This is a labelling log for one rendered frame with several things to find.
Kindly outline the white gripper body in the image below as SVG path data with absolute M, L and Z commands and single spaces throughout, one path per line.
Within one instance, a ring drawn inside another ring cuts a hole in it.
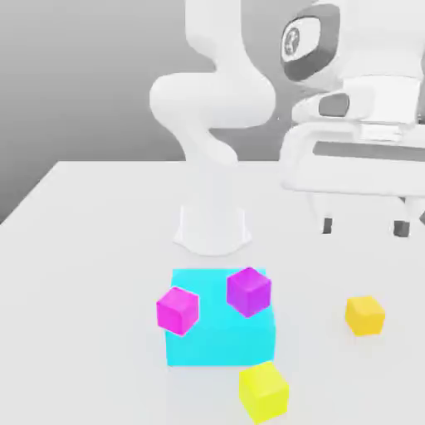
M 302 124 L 290 129 L 280 153 L 281 185 L 301 192 L 425 198 L 425 125 L 401 144 L 359 142 L 354 124 Z

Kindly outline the small purple cube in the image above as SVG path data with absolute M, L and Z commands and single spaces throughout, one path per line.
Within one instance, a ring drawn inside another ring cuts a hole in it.
M 249 318 L 271 304 L 271 279 L 247 267 L 227 278 L 227 303 Z

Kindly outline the small orange cube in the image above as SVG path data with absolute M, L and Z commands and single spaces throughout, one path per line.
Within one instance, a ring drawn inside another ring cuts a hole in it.
M 347 300 L 345 321 L 355 336 L 379 335 L 383 330 L 385 310 L 372 296 Z

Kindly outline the small pink cube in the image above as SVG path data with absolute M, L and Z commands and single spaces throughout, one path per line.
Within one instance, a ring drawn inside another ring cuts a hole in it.
M 157 324 L 175 335 L 184 336 L 199 318 L 199 295 L 172 286 L 156 302 Z

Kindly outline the small yellow cube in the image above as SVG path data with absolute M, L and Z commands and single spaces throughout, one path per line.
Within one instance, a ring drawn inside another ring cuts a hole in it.
M 287 412 L 289 384 L 272 361 L 242 370 L 238 393 L 242 406 L 256 425 Z

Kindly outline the large cyan box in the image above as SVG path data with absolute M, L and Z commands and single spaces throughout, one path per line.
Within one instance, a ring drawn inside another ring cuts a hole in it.
M 227 303 L 227 278 L 237 268 L 174 269 L 171 285 L 199 296 L 199 318 L 183 336 L 165 331 L 169 366 L 252 366 L 274 359 L 272 306 L 246 318 Z

